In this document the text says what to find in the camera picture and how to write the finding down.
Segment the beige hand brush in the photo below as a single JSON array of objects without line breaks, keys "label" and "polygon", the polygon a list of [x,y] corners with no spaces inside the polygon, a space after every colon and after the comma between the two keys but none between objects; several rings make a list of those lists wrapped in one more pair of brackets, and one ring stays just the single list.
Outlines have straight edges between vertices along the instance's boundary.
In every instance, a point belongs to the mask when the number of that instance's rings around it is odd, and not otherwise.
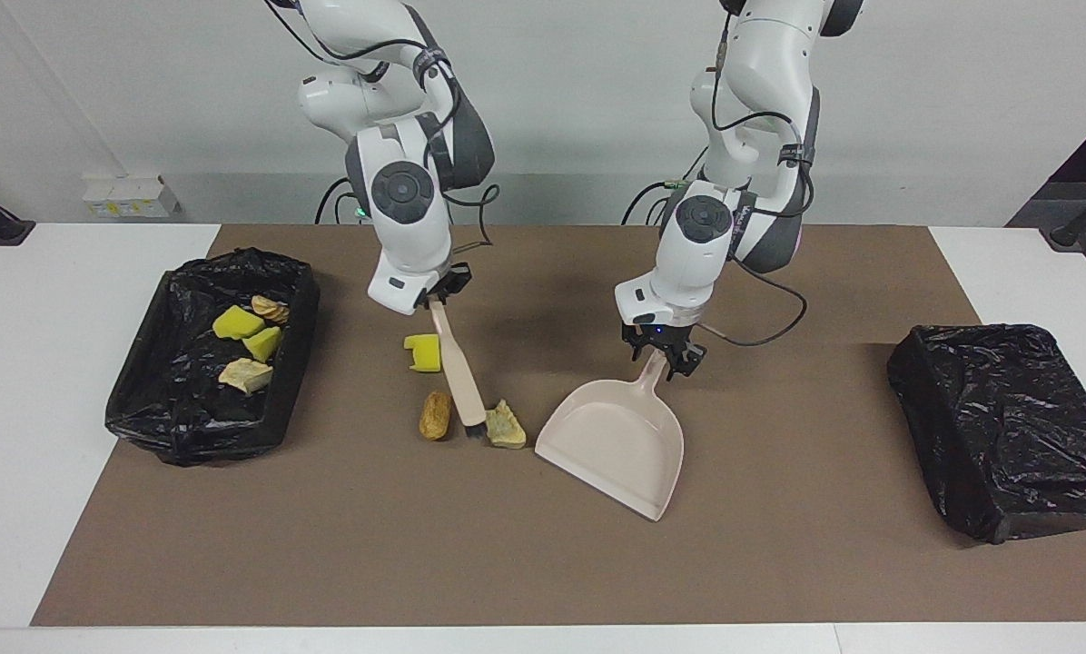
[{"label": "beige hand brush", "polygon": [[451,330],[444,302],[431,298],[429,310],[439,336],[440,365],[447,378],[460,423],[470,438],[484,439],[488,435],[484,401],[480,397],[478,385],[473,381],[473,372],[469,367],[467,356]]}]

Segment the beige plastic dustpan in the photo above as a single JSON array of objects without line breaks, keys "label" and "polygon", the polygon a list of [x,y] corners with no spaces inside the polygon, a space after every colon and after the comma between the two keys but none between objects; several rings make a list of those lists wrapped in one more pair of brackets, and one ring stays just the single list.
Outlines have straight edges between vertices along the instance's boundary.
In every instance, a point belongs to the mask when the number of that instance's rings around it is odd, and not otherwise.
[{"label": "beige plastic dustpan", "polygon": [[667,360],[651,352],[633,381],[585,382],[559,404],[534,451],[576,479],[660,521],[675,494],[685,442],[675,413],[657,397]]}]

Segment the brown fried nugget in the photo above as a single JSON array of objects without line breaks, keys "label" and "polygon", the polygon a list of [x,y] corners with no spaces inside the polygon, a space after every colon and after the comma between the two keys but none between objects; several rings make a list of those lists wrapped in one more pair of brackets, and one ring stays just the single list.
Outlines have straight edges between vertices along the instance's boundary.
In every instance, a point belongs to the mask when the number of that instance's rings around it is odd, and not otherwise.
[{"label": "brown fried nugget", "polygon": [[443,391],[431,391],[424,401],[419,432],[427,441],[447,438],[452,420],[452,398]]}]

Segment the greenish stone-like bread chunk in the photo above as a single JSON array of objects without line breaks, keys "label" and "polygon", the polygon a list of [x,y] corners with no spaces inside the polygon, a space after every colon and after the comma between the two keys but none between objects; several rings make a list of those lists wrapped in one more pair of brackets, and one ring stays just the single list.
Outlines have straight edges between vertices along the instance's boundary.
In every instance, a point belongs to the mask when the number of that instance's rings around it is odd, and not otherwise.
[{"label": "greenish stone-like bread chunk", "polygon": [[501,399],[492,410],[487,410],[488,440],[492,447],[502,450],[522,450],[527,447],[528,435],[519,425],[517,415]]}]

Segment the yellow sponge with green side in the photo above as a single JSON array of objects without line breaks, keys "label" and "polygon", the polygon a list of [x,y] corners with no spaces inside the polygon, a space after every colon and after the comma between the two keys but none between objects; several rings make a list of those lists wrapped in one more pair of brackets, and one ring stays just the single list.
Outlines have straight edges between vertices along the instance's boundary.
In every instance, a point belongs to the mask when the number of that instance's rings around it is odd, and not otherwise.
[{"label": "yellow sponge with green side", "polygon": [[279,326],[266,327],[249,338],[241,339],[252,359],[261,363],[269,363],[272,356],[281,343],[282,329]]}]

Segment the blocky yellow sponge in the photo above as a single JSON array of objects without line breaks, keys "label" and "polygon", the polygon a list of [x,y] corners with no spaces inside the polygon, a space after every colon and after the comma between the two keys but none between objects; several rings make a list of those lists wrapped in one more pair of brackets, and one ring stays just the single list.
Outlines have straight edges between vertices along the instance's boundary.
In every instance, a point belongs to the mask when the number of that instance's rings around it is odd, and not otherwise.
[{"label": "blocky yellow sponge", "polygon": [[212,332],[220,339],[243,340],[265,330],[266,322],[260,315],[239,305],[229,306],[214,322]]}]

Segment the pale bread chunk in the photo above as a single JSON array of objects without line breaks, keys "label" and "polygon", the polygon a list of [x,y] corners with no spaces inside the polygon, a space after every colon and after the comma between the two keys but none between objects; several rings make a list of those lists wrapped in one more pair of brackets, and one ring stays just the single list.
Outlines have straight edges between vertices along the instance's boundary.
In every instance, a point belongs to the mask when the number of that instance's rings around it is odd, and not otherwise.
[{"label": "pale bread chunk", "polygon": [[272,382],[274,369],[272,365],[253,359],[237,359],[229,362],[218,376],[218,382],[231,386],[252,397]]}]

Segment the open black bag-lined bin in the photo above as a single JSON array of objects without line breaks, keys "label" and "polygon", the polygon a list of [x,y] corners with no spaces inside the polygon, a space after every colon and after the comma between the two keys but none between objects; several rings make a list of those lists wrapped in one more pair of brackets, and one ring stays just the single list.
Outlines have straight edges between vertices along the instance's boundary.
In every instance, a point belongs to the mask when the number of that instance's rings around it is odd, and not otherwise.
[{"label": "open black bag-lined bin", "polygon": [[[272,378],[247,392],[220,372],[252,352],[212,325],[256,295],[289,319],[268,360]],[[255,248],[167,272],[108,397],[108,431],[174,465],[248,460],[281,447],[308,365],[319,286],[310,264]]]}]

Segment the black bag-covered bin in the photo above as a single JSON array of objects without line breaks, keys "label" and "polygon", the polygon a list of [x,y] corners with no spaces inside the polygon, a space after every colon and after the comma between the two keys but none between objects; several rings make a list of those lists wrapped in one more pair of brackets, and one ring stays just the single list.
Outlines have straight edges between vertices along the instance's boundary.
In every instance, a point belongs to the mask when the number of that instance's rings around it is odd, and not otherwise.
[{"label": "black bag-covered bin", "polygon": [[1036,324],[918,324],[886,365],[933,508],[988,545],[1086,530],[1086,390]]}]

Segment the notched yellow sponge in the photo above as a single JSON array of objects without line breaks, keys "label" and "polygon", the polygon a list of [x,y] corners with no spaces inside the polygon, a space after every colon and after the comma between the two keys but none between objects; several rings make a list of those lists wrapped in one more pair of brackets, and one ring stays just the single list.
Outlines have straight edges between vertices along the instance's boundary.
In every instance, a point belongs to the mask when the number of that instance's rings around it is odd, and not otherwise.
[{"label": "notched yellow sponge", "polygon": [[442,372],[442,351],[435,332],[407,335],[403,349],[411,353],[411,370],[419,373]]}]

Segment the brown table mat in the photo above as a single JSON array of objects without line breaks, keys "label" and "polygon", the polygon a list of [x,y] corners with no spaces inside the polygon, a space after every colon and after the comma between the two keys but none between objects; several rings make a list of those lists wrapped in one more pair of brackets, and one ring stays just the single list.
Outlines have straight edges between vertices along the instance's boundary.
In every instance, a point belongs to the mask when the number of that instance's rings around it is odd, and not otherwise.
[{"label": "brown table mat", "polygon": [[976,324],[929,229],[808,226],[810,302],[775,343],[706,341],[660,386],[686,450],[647,521],[534,452],[424,441],[403,336],[359,227],[226,226],[212,253],[313,265],[321,303],[285,444],[178,468],[119,443],[34,622],[560,625],[1085,621],[1086,530],[978,545],[933,510],[892,348]]}]

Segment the white wall socket box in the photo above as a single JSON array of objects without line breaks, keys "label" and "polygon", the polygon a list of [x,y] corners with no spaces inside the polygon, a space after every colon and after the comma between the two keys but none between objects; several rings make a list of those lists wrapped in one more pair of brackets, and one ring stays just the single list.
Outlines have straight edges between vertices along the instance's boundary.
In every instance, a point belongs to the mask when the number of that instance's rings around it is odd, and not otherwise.
[{"label": "white wall socket box", "polygon": [[161,175],[85,177],[83,202],[94,218],[166,219],[181,211],[181,203]]}]

